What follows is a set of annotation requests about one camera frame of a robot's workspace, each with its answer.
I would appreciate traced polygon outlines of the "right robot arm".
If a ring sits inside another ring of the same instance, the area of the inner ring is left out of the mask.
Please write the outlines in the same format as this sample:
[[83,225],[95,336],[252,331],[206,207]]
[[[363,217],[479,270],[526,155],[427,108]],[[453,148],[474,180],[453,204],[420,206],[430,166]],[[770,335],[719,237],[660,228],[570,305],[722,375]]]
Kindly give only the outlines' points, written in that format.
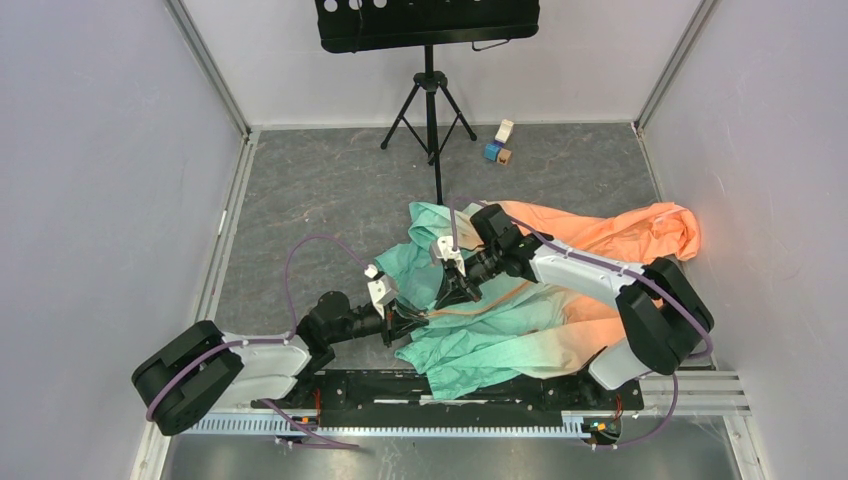
[[623,339],[597,349],[581,366],[580,400],[591,408],[612,401],[618,388],[648,373],[673,374],[689,358],[711,354],[714,319],[672,261],[649,264],[613,260],[577,249],[519,221],[499,205],[483,207],[470,218],[478,249],[463,256],[458,228],[430,245],[443,267],[437,307],[477,302],[482,286],[506,274],[586,295],[616,309]]

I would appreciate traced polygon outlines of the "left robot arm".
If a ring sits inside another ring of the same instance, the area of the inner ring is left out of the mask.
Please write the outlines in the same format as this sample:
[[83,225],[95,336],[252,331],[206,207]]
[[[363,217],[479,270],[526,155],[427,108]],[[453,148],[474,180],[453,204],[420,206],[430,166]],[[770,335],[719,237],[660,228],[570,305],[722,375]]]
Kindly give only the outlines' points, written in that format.
[[378,311],[372,304],[354,307],[344,293],[330,291],[300,320],[292,339],[238,335],[203,320],[138,366],[131,383],[147,420],[172,436],[216,408],[263,399],[302,407],[318,391],[320,372],[335,359],[335,344],[378,336],[391,345],[427,323],[423,312],[398,301]]

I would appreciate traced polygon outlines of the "green and orange jacket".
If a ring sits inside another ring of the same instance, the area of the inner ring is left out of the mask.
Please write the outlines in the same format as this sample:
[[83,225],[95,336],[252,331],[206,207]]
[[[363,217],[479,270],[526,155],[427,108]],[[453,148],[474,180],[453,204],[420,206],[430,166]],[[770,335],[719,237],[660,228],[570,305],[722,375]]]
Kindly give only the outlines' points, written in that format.
[[[532,203],[503,200],[511,216],[564,243],[619,261],[648,264],[673,256],[695,257],[701,231],[693,212],[672,202],[654,203],[614,217],[580,216]],[[434,306],[441,267],[429,253],[433,241],[458,227],[459,243],[478,243],[470,205],[448,207],[413,202],[408,207],[409,240],[375,262],[393,277],[399,299],[422,310],[427,325],[414,330],[395,356],[427,377],[434,398],[453,400],[523,374],[539,379],[580,370],[604,347],[624,337],[619,314],[575,291],[500,275],[485,283],[482,298],[438,310]]]

